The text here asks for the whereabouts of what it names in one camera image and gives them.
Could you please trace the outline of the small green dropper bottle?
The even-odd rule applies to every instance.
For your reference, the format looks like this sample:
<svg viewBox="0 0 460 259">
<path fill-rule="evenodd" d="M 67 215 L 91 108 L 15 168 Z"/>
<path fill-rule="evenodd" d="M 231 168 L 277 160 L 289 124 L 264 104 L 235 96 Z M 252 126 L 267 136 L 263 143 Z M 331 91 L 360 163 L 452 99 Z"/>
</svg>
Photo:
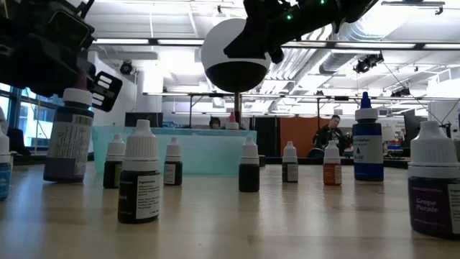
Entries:
<svg viewBox="0 0 460 259">
<path fill-rule="evenodd" d="M 122 163 L 125 155 L 126 143 L 121 134 L 114 135 L 107 147 L 106 161 L 103 171 L 103 187 L 118 188 L 122 171 Z"/>
</svg>

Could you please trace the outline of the orange room partition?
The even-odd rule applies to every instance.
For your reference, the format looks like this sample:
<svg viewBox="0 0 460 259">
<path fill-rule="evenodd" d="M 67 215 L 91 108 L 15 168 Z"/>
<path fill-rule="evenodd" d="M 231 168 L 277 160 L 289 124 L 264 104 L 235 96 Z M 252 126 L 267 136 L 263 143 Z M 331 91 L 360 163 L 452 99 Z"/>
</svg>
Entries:
<svg viewBox="0 0 460 259">
<path fill-rule="evenodd" d="M 328 124 L 328 120 L 318 117 L 282 117 L 280 118 L 280 152 L 288 141 L 292 141 L 299 158 L 306 158 L 313 148 L 313 137 L 317 130 Z"/>
</svg>

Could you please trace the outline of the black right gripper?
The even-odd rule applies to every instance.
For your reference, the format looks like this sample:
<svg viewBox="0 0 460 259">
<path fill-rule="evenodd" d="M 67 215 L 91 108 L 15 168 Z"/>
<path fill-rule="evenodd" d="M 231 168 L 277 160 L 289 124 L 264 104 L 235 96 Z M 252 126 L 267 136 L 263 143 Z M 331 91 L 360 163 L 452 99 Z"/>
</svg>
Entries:
<svg viewBox="0 0 460 259">
<path fill-rule="evenodd" d="M 247 21 L 242 32 L 225 48 L 229 58 L 266 60 L 281 63 L 280 45 L 301 38 L 334 22 L 341 22 L 337 0 L 245 0 Z"/>
</svg>

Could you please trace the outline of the large blue food coloring bottle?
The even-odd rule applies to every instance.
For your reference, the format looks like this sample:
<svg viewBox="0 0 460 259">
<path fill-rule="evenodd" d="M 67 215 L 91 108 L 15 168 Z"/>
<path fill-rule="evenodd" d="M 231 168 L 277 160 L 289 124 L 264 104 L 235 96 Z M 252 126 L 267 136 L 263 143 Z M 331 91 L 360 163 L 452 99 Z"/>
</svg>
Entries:
<svg viewBox="0 0 460 259">
<path fill-rule="evenodd" d="M 358 181 L 384 181 L 382 125 L 377 119 L 378 110 L 372 108 L 365 91 L 352 126 L 354 178 Z"/>
</svg>

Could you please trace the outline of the black computer monitor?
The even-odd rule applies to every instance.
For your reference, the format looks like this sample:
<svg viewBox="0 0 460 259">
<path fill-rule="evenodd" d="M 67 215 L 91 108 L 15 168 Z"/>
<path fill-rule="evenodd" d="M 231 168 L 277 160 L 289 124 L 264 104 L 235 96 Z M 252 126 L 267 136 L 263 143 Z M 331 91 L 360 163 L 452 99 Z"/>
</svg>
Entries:
<svg viewBox="0 0 460 259">
<path fill-rule="evenodd" d="M 149 121 L 150 127 L 162 127 L 163 113 L 162 112 L 126 112 L 124 126 L 135 127 L 138 120 Z"/>
</svg>

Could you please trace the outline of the large red-tipped coloring bottle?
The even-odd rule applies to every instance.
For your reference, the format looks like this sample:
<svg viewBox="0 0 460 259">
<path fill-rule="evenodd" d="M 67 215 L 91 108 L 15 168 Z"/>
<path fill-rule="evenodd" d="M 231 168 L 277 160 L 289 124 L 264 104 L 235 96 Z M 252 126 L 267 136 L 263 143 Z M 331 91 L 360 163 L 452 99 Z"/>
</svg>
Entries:
<svg viewBox="0 0 460 259">
<path fill-rule="evenodd" d="M 236 116 L 234 112 L 230 113 L 228 122 L 226 123 L 225 128 L 227 130 L 238 130 L 239 129 L 239 123 L 236 121 Z"/>
</svg>

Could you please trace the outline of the white black sphere on pole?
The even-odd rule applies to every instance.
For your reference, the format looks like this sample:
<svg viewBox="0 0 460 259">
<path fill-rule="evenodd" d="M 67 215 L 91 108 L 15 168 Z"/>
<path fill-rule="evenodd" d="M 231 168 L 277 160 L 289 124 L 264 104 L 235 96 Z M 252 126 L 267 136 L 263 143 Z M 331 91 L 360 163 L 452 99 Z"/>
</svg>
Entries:
<svg viewBox="0 0 460 259">
<path fill-rule="evenodd" d="M 232 18 L 214 26 L 201 47 L 201 62 L 210 82 L 222 91 L 234 95 L 234 116 L 240 123 L 242 105 L 240 94 L 258 86 L 270 67 L 270 57 L 230 58 L 224 48 L 243 32 L 246 20 Z"/>
</svg>

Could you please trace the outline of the large room window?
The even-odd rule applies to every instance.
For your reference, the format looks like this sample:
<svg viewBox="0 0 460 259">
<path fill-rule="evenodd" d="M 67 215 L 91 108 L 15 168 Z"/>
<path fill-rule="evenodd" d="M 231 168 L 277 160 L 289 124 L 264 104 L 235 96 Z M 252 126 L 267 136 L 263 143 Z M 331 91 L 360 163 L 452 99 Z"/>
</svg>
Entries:
<svg viewBox="0 0 460 259">
<path fill-rule="evenodd" d="M 6 117 L 6 127 L 21 130 L 27 148 L 48 149 L 55 111 L 62 105 L 63 100 L 57 95 L 44 97 L 29 88 L 0 83 L 0 107 Z"/>
</svg>

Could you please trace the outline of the black metal gantry frame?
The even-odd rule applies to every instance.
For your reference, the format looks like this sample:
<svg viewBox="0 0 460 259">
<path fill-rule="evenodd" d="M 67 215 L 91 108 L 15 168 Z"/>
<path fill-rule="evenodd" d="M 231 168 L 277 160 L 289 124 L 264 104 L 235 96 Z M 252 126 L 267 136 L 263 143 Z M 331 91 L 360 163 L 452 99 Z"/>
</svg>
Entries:
<svg viewBox="0 0 460 259">
<path fill-rule="evenodd" d="M 291 95 L 291 94 L 225 94 L 225 93 L 145 93 L 155 99 L 155 107 L 163 101 L 170 105 L 162 108 L 164 114 L 187 117 L 315 117 L 325 119 L 333 114 L 352 117 L 361 107 L 361 96 L 344 95 Z"/>
</svg>

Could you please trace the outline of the grape purple dropper bottle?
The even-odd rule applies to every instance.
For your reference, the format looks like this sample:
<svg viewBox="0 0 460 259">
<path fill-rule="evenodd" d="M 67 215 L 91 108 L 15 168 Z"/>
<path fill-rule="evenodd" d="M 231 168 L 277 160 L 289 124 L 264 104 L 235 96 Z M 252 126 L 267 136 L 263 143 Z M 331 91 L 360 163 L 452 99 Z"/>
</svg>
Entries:
<svg viewBox="0 0 460 259">
<path fill-rule="evenodd" d="M 408 201 L 413 230 L 460 240 L 460 162 L 435 121 L 421 122 L 410 142 Z"/>
</svg>

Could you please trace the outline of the small orange dropper bottle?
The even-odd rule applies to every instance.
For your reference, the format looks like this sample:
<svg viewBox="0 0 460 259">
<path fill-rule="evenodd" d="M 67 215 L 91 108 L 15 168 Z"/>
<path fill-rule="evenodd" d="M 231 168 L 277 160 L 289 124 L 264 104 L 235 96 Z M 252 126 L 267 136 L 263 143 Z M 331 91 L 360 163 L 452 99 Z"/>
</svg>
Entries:
<svg viewBox="0 0 460 259">
<path fill-rule="evenodd" d="M 323 183 L 327 186 L 342 184 L 341 158 L 335 140 L 329 140 L 324 150 Z"/>
</svg>

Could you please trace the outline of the small blue dropper bottle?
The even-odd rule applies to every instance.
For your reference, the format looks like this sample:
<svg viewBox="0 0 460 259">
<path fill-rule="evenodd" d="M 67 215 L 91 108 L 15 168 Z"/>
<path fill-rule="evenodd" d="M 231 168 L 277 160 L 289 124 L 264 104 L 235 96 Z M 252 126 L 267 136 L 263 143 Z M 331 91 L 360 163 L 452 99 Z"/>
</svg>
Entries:
<svg viewBox="0 0 460 259">
<path fill-rule="evenodd" d="M 9 195 L 12 159 L 9 150 L 9 137 L 0 129 L 0 201 Z"/>
</svg>

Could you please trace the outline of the black ceiling spotlight cluster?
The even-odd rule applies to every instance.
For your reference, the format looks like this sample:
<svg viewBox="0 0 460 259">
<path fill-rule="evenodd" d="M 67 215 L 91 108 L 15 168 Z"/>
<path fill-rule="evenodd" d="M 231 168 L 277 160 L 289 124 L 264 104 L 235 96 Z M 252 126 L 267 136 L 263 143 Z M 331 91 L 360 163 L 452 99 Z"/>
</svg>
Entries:
<svg viewBox="0 0 460 259">
<path fill-rule="evenodd" d="M 371 54 L 364 58 L 358 59 L 357 64 L 353 67 L 356 73 L 367 73 L 370 69 L 384 62 L 383 54 Z"/>
</svg>

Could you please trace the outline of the small dark white-label dropper bottle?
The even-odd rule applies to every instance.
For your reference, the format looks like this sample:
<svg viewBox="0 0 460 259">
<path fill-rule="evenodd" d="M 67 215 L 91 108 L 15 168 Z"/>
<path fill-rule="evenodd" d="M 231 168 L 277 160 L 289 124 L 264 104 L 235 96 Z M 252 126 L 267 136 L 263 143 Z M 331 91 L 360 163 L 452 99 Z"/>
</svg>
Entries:
<svg viewBox="0 0 460 259">
<path fill-rule="evenodd" d="M 163 183 L 180 186 L 183 182 L 183 157 L 177 137 L 172 137 L 166 148 Z"/>
<path fill-rule="evenodd" d="M 298 182 L 297 150 L 292 141 L 288 141 L 282 157 L 282 181 L 284 183 Z"/>
</svg>

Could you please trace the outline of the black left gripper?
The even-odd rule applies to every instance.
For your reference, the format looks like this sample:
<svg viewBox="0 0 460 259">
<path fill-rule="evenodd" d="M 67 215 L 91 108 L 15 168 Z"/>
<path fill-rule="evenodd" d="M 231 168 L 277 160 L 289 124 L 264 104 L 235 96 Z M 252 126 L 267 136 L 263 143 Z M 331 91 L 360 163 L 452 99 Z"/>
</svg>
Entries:
<svg viewBox="0 0 460 259">
<path fill-rule="evenodd" d="M 92 107 L 112 110 L 123 82 L 84 57 L 95 31 L 85 18 L 95 0 L 0 0 L 0 83 L 62 96 L 86 72 Z"/>
</svg>

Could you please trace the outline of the dark monitor on desk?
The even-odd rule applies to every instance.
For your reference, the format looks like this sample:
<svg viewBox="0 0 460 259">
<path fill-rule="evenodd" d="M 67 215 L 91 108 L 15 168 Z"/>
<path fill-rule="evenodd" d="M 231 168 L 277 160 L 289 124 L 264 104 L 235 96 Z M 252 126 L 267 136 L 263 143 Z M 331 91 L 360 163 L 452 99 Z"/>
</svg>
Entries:
<svg viewBox="0 0 460 259">
<path fill-rule="evenodd" d="M 427 121 L 426 117 L 416 116 L 415 111 L 411 110 L 403 113 L 405 124 L 405 144 L 410 145 L 410 141 L 417 137 L 420 131 L 420 123 Z"/>
</svg>

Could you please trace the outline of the black office chair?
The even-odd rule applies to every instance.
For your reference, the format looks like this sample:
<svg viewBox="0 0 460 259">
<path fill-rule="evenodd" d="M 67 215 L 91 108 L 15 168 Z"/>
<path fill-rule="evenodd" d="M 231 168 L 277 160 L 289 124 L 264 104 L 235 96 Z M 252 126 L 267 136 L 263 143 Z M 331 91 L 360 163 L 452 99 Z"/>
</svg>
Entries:
<svg viewBox="0 0 460 259">
<path fill-rule="evenodd" d="M 9 149 L 24 157 L 29 157 L 31 152 L 24 144 L 24 133 L 21 129 L 9 128 L 6 134 L 9 137 Z"/>
</svg>

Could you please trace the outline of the translucent teal plastic bin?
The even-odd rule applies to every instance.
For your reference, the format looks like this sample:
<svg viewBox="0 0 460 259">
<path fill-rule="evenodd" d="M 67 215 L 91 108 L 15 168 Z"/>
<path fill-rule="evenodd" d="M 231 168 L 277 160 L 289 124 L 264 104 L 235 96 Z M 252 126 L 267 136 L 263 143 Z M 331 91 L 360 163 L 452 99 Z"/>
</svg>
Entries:
<svg viewBox="0 0 460 259">
<path fill-rule="evenodd" d="M 104 172 L 108 144 L 113 136 L 121 134 L 123 140 L 133 133 L 133 127 L 94 126 L 92 129 L 93 154 L 96 171 Z M 176 137 L 181 146 L 183 175 L 235 176 L 238 174 L 242 145 L 248 136 L 257 139 L 249 130 L 152 128 L 157 138 L 160 170 L 163 170 L 166 148 Z"/>
</svg>

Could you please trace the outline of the silver ceiling ventilation duct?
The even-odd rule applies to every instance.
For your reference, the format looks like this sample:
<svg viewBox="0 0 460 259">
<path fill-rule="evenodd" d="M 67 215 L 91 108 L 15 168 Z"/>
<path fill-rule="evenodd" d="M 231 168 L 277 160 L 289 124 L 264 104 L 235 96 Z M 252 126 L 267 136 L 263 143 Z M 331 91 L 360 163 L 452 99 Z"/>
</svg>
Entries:
<svg viewBox="0 0 460 259">
<path fill-rule="evenodd" d="M 377 2 L 363 17 L 351 24 L 343 24 L 333 40 L 338 41 L 380 41 L 400 26 L 400 22 L 391 16 L 390 7 Z M 338 53 L 330 50 L 329 56 L 320 64 L 319 72 L 334 74 L 352 60 L 356 54 Z"/>
</svg>

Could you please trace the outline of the black room partition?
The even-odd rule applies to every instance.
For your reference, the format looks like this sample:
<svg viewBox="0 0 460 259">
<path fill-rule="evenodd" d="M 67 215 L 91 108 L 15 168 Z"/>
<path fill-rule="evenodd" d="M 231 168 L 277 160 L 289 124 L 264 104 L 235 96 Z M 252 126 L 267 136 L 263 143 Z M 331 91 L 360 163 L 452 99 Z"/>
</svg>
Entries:
<svg viewBox="0 0 460 259">
<path fill-rule="evenodd" d="M 260 155 L 280 157 L 280 118 L 256 117 L 255 131 Z"/>
</svg>

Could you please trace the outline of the long ceiling light bar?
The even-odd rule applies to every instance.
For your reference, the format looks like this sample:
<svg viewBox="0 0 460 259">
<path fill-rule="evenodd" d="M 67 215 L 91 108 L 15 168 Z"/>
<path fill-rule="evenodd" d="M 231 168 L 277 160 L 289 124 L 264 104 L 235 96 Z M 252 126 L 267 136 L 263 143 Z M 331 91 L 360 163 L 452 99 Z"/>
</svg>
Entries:
<svg viewBox="0 0 460 259">
<path fill-rule="evenodd" d="M 120 46 L 162 46 L 162 47 L 200 47 L 204 39 L 188 38 L 101 38 L 93 45 Z M 344 42 L 332 40 L 292 41 L 283 48 L 313 48 L 337 50 L 413 50 L 413 51 L 460 51 L 460 42 Z"/>
</svg>

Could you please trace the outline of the large purple food coloring bottle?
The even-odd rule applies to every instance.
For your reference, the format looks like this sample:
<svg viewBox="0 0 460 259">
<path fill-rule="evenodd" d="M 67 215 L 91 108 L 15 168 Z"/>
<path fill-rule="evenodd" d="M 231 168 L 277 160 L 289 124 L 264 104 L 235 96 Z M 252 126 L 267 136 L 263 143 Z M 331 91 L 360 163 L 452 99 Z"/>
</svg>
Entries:
<svg viewBox="0 0 460 259">
<path fill-rule="evenodd" d="M 63 102 L 55 111 L 43 179 L 80 183 L 86 172 L 94 118 L 85 71 L 79 71 L 75 85 L 64 90 Z"/>
</svg>

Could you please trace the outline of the small black dropper bottle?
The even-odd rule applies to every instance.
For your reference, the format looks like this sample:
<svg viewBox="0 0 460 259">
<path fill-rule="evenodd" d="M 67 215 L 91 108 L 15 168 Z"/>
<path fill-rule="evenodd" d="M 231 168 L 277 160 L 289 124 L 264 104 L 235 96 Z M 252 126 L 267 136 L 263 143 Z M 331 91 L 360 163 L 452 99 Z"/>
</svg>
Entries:
<svg viewBox="0 0 460 259">
<path fill-rule="evenodd" d="M 260 181 L 258 147 L 252 136 L 247 136 L 241 147 L 239 164 L 239 190 L 258 192 Z"/>
</svg>

